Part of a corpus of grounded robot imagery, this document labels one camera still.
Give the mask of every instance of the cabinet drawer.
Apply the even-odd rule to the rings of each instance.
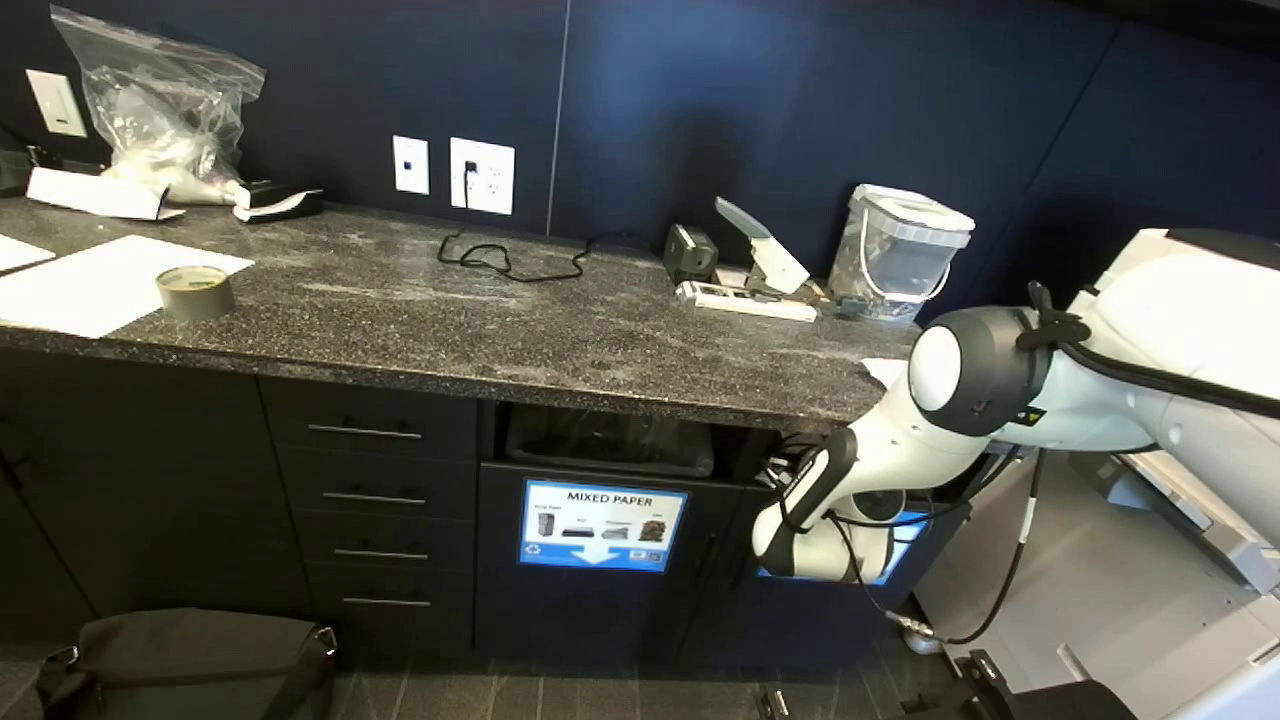
[[[284,483],[295,506],[400,506],[471,521],[475,463],[282,449]]]
[[[475,403],[458,394],[263,380],[275,442],[475,461]]]
[[[468,570],[312,568],[317,607],[355,652],[460,652],[471,642]]]
[[[304,555],[374,568],[471,568],[471,522],[422,510],[295,510]]]

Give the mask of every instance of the drawer handle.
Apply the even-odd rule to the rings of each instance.
[[[409,601],[409,594],[341,594],[351,607],[431,607],[431,601]]]
[[[422,438],[430,438],[424,430],[363,428],[363,422],[307,422],[307,430],[317,430],[317,434],[400,438],[400,442],[422,442]]]
[[[321,490],[323,501],[341,503],[400,503],[400,506],[424,506],[424,497],[376,497],[376,490]]]
[[[376,546],[331,546],[341,560],[403,560],[403,565],[430,565],[430,551],[376,551]]]

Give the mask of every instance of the granite countertop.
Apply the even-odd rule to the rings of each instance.
[[[580,281],[508,283],[439,263],[450,230],[363,207],[275,223],[195,207],[175,223],[121,223],[0,200],[0,236],[51,251],[155,236],[258,260],[233,281],[229,315],[154,310],[105,338],[0,329],[0,346],[822,430],[876,403],[859,358],[905,354],[914,338],[832,315],[702,310],[673,297],[656,260],[608,247],[584,254]],[[452,242],[475,240],[508,242],[519,273],[565,273],[580,247],[494,230]]]

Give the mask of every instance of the paper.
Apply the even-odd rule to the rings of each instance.
[[[35,169],[30,181],[30,200],[121,221],[186,214],[180,207],[166,207],[166,190],[155,186],[61,169]]]
[[[0,236],[0,273],[25,269],[25,263],[39,263],[47,254],[51,254],[47,247]]]
[[[155,310],[166,304],[155,276],[180,263],[214,263],[233,276],[251,260],[147,236],[121,236],[112,242],[6,276],[0,323],[102,338]]]
[[[876,385],[892,386],[908,373],[908,358],[876,358],[876,354],[870,354],[865,369],[876,375]]]

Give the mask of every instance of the plastic bag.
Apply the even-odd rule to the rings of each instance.
[[[93,129],[112,143],[108,175],[167,186],[173,204],[235,204],[239,108],[263,72],[239,54],[180,43],[68,7],[51,7],[68,40]]]

